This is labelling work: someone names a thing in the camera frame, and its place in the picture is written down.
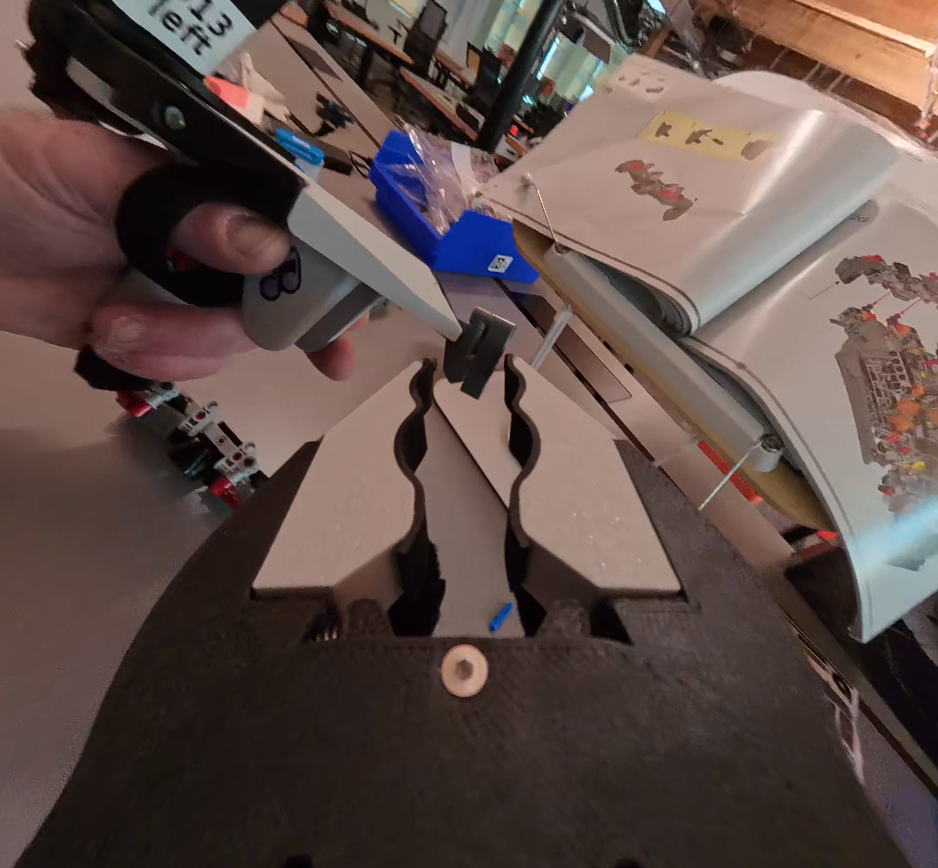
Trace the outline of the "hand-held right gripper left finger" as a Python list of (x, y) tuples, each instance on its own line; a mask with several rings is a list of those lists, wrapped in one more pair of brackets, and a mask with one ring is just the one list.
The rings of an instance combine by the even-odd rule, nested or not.
[(258, 597), (319, 595), (333, 614), (359, 601), (393, 632), (433, 634), (446, 583), (416, 471), (437, 363), (411, 363), (318, 442), (252, 584)]

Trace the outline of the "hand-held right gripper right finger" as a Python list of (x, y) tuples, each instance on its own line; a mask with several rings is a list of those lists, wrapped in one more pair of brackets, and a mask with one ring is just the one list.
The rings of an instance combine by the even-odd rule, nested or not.
[(558, 605), (626, 637), (617, 606), (681, 604), (684, 590), (612, 434), (527, 362), (504, 364), (510, 487), (506, 575), (523, 634)]

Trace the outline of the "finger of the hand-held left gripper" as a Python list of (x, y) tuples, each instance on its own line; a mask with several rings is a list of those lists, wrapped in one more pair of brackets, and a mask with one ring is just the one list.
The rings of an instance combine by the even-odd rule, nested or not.
[(317, 183), (300, 192), (287, 227), (312, 250), (449, 341), (462, 335), (461, 322), (428, 265)]

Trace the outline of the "dark grey lego piece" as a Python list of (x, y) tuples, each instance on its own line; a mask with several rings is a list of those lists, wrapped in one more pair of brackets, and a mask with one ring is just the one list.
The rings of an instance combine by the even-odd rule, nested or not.
[(491, 311), (475, 308), (461, 327), (459, 338), (445, 348), (443, 376), (477, 400), (502, 361), (516, 325)]

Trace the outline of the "grey and red lego assembly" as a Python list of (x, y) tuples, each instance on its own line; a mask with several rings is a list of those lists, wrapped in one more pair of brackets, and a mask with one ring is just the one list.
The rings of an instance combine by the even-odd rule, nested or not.
[(267, 481), (254, 443), (230, 428), (217, 402), (201, 403), (167, 381), (114, 398), (158, 438), (172, 467), (205, 499), (238, 510)]

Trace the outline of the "lego instruction booklet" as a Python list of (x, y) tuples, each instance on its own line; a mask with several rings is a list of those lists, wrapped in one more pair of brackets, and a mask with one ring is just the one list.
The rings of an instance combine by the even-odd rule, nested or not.
[(510, 168), (552, 193), (633, 157), (694, 196), (703, 235), (651, 268), (696, 307), (694, 358), (780, 413), (837, 500), (867, 643), (936, 593), (936, 158), (797, 80), (631, 57)]

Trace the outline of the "person's left hand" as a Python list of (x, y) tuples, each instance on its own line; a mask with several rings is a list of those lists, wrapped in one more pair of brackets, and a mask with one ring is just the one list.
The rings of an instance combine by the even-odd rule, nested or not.
[(91, 350), (141, 378), (188, 381), (252, 351), (235, 309), (119, 300), (114, 219), (161, 147), (49, 114), (1, 115), (1, 328)]

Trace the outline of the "blue lidded clear box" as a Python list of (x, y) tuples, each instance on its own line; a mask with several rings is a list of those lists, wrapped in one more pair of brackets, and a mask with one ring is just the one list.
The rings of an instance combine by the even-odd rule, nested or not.
[(274, 138), (280, 148), (292, 156), (297, 170), (311, 181), (319, 181), (325, 164), (325, 154), (320, 147), (285, 128), (277, 129)]

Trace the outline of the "clear plastic bags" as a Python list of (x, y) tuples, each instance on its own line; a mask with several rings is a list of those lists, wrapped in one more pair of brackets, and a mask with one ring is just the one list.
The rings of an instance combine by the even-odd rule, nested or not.
[(390, 170), (409, 199), (440, 236), (444, 236), (499, 174), (496, 158), (476, 148), (429, 134), (413, 125), (403, 131), (405, 161)]

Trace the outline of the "blue plastic bin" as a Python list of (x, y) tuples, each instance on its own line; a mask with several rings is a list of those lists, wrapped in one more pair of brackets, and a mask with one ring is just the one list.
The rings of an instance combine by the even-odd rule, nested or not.
[(538, 273), (519, 251), (509, 221), (469, 207), (450, 228), (432, 224), (421, 163), (412, 138), (393, 130), (369, 169), (378, 208), (409, 248), (438, 273), (535, 282)]

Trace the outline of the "white book stand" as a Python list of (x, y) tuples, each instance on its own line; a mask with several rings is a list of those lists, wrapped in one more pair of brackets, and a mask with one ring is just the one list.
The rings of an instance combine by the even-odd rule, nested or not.
[(476, 198), (515, 220), (520, 252), (573, 313), (676, 405), (725, 461), (741, 462), (744, 478), (771, 506), (800, 524), (845, 535), (837, 500), (795, 471), (807, 452), (796, 451), (793, 426), (768, 413), (766, 400), (744, 400), (744, 389), (731, 391), (694, 358), (685, 337), (696, 307), (679, 304), (689, 299), (679, 290), (666, 294), (665, 268), (651, 268), (675, 230), (703, 235), (685, 217), (694, 196), (636, 157), (609, 174), (575, 171), (552, 193), (546, 178), (540, 181), (538, 188), (518, 163), (486, 182)]

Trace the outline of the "black metal pole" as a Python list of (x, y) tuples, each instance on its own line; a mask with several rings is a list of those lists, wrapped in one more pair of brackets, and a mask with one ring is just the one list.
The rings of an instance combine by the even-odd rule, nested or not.
[(541, 54), (541, 49), (566, 6), (568, 0), (542, 0), (508, 73), (501, 82), (475, 145), (486, 152), (494, 152), (510, 127), (518, 110), (525, 86)]

